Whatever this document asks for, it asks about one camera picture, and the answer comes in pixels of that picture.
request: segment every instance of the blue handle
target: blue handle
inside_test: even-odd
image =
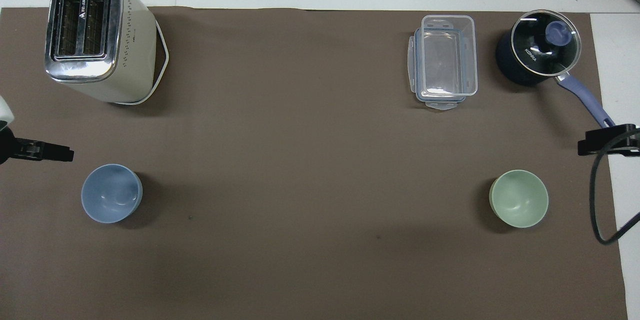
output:
[[[555,78],[558,85],[573,93],[587,108],[589,113],[598,122],[601,127],[611,127],[615,123],[611,120],[609,114],[604,111],[600,102],[594,95],[582,84],[578,79],[569,75],[569,73],[561,74]]]

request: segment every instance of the plastic food container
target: plastic food container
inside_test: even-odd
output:
[[[409,38],[411,91],[426,106],[455,108],[478,89],[476,30],[468,15],[427,15]]]

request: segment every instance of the toaster slot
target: toaster slot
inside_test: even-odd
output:
[[[60,36],[57,42],[58,55],[74,55],[78,37],[78,17],[82,0],[62,0],[60,14]]]
[[[86,0],[86,22],[84,26],[84,45],[82,53],[85,55],[103,54],[106,27],[104,26],[108,13],[107,0]]]

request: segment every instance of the brown tablecloth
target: brown tablecloth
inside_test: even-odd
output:
[[[0,167],[0,318],[626,318],[617,245],[590,228],[593,159],[576,155],[597,124],[553,81],[518,86],[494,62],[519,13],[467,13],[479,90],[439,112],[406,70],[409,36],[439,11],[152,10],[169,68],[127,107],[48,78],[45,8],[2,9],[14,134],[76,155]],[[597,94],[589,16],[568,16],[583,40],[572,74]],[[119,224],[80,204],[105,163],[144,186]],[[489,207],[491,182],[514,168],[549,190],[530,229]]]

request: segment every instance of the blue lid knob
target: blue lid knob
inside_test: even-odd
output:
[[[562,20],[554,20],[546,26],[544,37],[549,44],[563,47],[573,38],[571,29]]]

